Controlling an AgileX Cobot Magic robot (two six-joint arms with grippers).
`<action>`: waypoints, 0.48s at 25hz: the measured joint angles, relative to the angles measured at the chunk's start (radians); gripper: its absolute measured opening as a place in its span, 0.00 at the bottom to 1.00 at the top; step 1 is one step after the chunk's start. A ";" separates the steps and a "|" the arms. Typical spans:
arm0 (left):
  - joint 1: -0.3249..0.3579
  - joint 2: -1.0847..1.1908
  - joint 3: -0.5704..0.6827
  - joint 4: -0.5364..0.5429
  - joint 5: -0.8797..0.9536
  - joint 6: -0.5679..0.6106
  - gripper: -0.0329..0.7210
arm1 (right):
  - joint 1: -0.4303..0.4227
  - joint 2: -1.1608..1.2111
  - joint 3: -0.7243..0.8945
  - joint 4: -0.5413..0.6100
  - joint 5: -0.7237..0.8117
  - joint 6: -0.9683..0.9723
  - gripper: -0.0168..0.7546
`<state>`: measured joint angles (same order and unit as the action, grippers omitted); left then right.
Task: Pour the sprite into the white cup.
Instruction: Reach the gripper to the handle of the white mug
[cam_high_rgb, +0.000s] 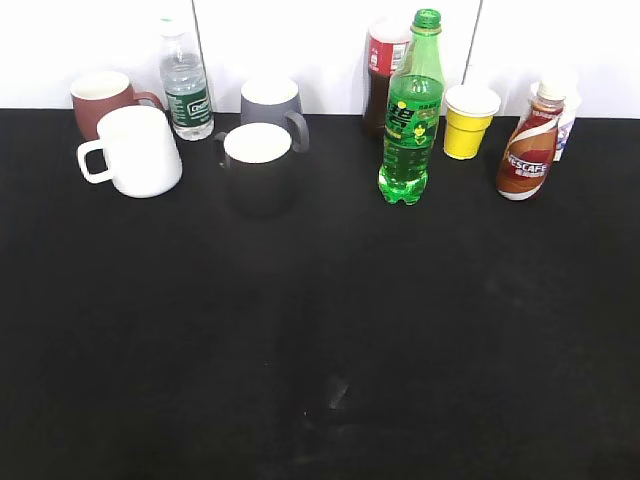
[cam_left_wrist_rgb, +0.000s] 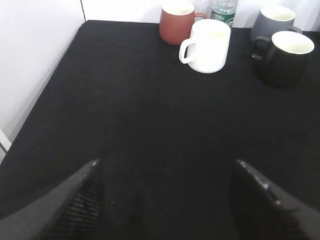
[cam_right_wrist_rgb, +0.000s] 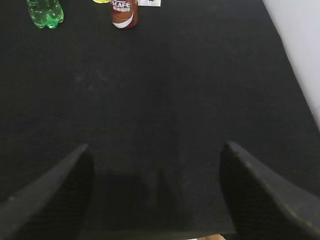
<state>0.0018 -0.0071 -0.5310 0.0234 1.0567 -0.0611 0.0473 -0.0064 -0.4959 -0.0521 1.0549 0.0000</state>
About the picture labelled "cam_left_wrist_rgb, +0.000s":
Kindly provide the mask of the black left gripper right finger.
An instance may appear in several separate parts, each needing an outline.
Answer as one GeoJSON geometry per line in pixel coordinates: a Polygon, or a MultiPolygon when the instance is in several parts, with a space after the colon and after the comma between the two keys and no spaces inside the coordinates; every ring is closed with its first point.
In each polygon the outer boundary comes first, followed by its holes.
{"type": "Polygon", "coordinates": [[[242,240],[318,240],[320,212],[242,159],[232,165],[229,202],[242,240]]]}

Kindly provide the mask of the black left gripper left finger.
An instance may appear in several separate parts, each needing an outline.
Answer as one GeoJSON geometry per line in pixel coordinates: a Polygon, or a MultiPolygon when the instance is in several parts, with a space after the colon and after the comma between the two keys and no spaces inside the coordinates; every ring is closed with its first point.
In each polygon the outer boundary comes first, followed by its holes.
{"type": "Polygon", "coordinates": [[[100,159],[0,221],[2,240],[91,240],[104,205],[100,159]]]}

